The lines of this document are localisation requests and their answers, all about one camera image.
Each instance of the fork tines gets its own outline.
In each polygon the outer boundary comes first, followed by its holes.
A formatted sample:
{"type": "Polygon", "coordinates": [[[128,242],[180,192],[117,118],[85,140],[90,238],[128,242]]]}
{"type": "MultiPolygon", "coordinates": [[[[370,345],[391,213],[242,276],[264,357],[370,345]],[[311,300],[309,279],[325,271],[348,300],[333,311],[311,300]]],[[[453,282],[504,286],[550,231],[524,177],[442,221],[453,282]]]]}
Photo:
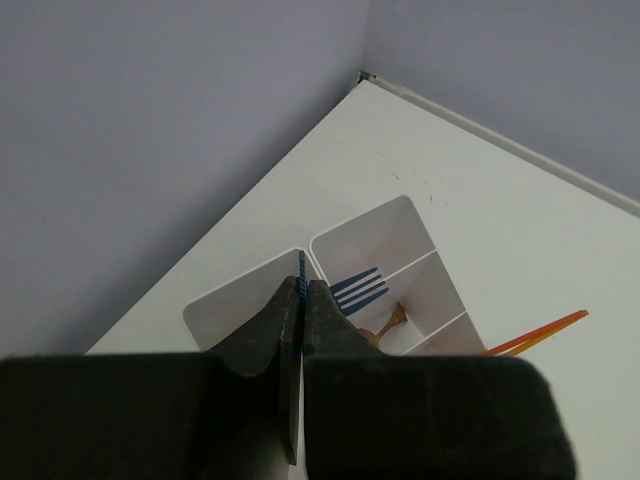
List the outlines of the fork tines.
{"type": "Polygon", "coordinates": [[[330,287],[333,298],[345,317],[363,309],[389,291],[385,281],[380,280],[382,275],[371,276],[377,271],[378,267],[371,268],[330,287]]]}

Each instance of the white countertop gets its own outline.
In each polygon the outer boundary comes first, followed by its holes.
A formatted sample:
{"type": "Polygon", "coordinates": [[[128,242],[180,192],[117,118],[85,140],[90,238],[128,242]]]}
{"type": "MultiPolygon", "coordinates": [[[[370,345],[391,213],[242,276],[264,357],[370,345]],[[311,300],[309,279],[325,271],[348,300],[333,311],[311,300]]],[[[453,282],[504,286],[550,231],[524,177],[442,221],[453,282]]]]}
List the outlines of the white countertop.
{"type": "Polygon", "coordinates": [[[487,346],[590,311],[523,357],[552,385],[581,478],[632,478],[640,220],[367,82],[90,353],[196,350],[182,320],[189,301],[403,193],[487,346]]]}

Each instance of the lavender wall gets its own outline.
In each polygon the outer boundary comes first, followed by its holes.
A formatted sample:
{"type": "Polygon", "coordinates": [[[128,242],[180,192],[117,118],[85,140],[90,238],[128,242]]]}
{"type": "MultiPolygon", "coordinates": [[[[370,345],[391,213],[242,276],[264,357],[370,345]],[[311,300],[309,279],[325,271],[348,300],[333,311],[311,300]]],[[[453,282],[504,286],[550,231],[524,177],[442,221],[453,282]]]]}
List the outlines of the lavender wall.
{"type": "Polygon", "coordinates": [[[84,351],[352,87],[368,1],[0,6],[0,355],[84,351]]]}
{"type": "Polygon", "coordinates": [[[372,0],[364,70],[640,200],[640,3],[372,0]]]}

